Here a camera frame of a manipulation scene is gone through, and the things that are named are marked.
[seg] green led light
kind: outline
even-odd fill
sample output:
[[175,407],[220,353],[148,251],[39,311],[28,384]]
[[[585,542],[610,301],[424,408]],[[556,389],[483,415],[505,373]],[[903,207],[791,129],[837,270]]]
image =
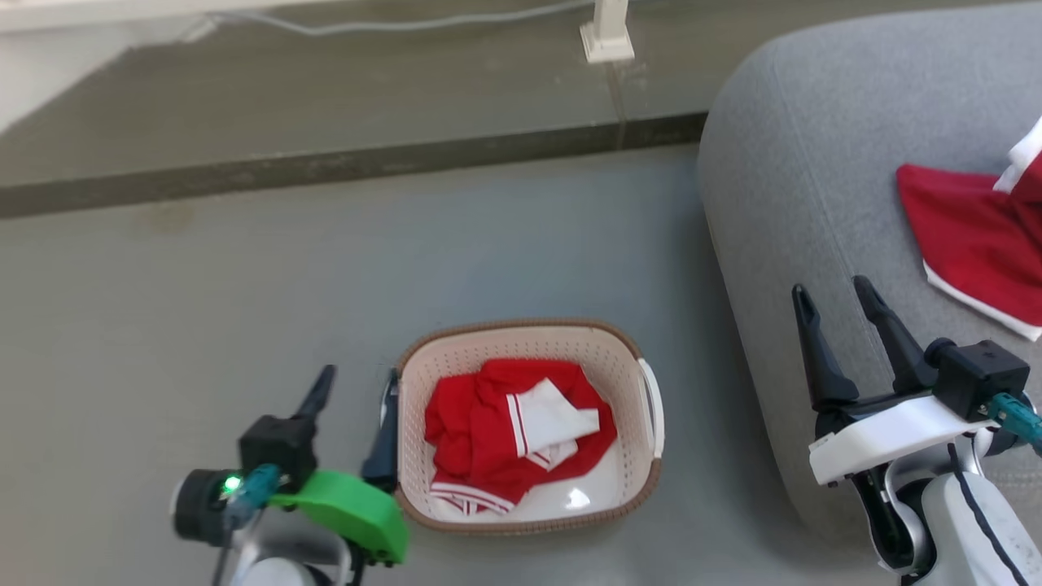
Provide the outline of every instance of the green led light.
[[243,484],[242,477],[228,477],[224,479],[224,485],[221,487],[221,490],[225,493],[231,493],[234,492],[241,484]]

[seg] gray sofa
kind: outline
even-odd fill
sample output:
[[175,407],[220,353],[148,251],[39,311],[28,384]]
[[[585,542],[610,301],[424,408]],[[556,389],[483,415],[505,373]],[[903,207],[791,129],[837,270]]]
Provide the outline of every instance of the gray sofa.
[[[889,15],[777,39],[735,73],[710,112],[701,195],[789,495],[841,545],[869,543],[849,483],[817,486],[790,288],[813,294],[823,329],[863,395],[893,377],[850,279],[868,275],[923,346],[991,338],[1028,361],[1042,402],[1042,346],[926,284],[897,197],[903,163],[998,174],[1042,116],[1042,3]],[[1017,449],[989,478],[1042,542],[1042,460]]]

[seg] white furniture leg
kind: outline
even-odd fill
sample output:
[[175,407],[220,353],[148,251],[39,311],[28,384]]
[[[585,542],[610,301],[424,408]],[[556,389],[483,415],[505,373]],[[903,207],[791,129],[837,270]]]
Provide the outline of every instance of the white furniture leg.
[[597,0],[593,21],[579,29],[587,60],[618,62],[634,58],[634,46],[626,30],[626,5],[629,0]]

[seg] gray floor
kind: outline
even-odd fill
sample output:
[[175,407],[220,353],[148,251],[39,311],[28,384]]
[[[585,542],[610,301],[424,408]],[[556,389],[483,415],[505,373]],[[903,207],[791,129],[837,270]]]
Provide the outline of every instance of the gray floor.
[[[500,0],[496,10],[548,0]],[[586,127],[709,109],[745,55],[802,27],[982,0],[646,0],[637,58],[587,64],[582,9],[521,23],[311,39],[256,24],[128,54],[0,138],[0,187]],[[321,25],[490,10],[365,0],[279,14]]]
[[0,222],[0,568],[34,586],[206,583],[170,491],[341,367],[319,453],[353,470],[389,364],[438,327],[589,316],[667,407],[662,484],[624,520],[538,537],[414,527],[368,584],[887,585],[800,529],[767,444],[694,147]]

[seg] basket rim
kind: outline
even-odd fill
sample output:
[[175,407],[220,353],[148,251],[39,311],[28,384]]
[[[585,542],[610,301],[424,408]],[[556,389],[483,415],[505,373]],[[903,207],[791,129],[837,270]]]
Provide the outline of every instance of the basket rim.
[[[469,325],[461,325],[456,327],[448,327],[444,329],[439,329],[432,332],[416,342],[413,343],[404,352],[402,352],[401,358],[398,361],[398,372],[403,373],[405,366],[408,364],[410,359],[413,358],[416,352],[423,348],[427,344],[435,342],[443,338],[449,338],[452,336],[460,336],[464,334],[475,334],[478,332],[488,332],[491,329],[510,329],[519,327],[590,327],[594,329],[600,329],[612,336],[616,337],[625,344],[626,348],[634,355],[634,360],[643,359],[640,347],[638,347],[637,342],[632,338],[627,336],[624,332],[607,323],[605,321],[600,321],[596,319],[585,319],[585,318],[544,318],[544,319],[510,319],[510,320],[499,320],[499,321],[486,321],[479,323],[473,323]],[[401,441],[401,430],[399,429],[399,441]],[[577,529],[580,527],[586,527],[590,524],[596,524],[600,522],[605,522],[610,520],[615,520],[623,517],[635,509],[644,504],[645,500],[651,496],[651,493],[659,486],[659,478],[662,474],[662,458],[653,458],[651,460],[651,467],[648,470],[648,478],[644,481],[644,486],[641,487],[640,492],[638,492],[632,498],[623,503],[622,505],[615,507],[613,509],[606,509],[603,511],[597,511],[594,513],[588,513],[585,515],[576,515],[574,517],[561,517],[553,519],[545,519],[541,521],[527,521],[527,522],[501,522],[501,523],[468,523],[468,522],[446,522],[433,519],[425,514],[423,514],[419,509],[417,509],[408,497],[405,496],[404,491],[401,489],[401,484],[399,483],[395,490],[395,498],[398,500],[398,505],[405,511],[413,520],[420,523],[421,526],[432,529],[435,531],[440,531],[442,533],[456,533],[456,534],[470,534],[470,535],[518,535],[527,533],[543,533],[548,531],[557,531],[564,529]]]

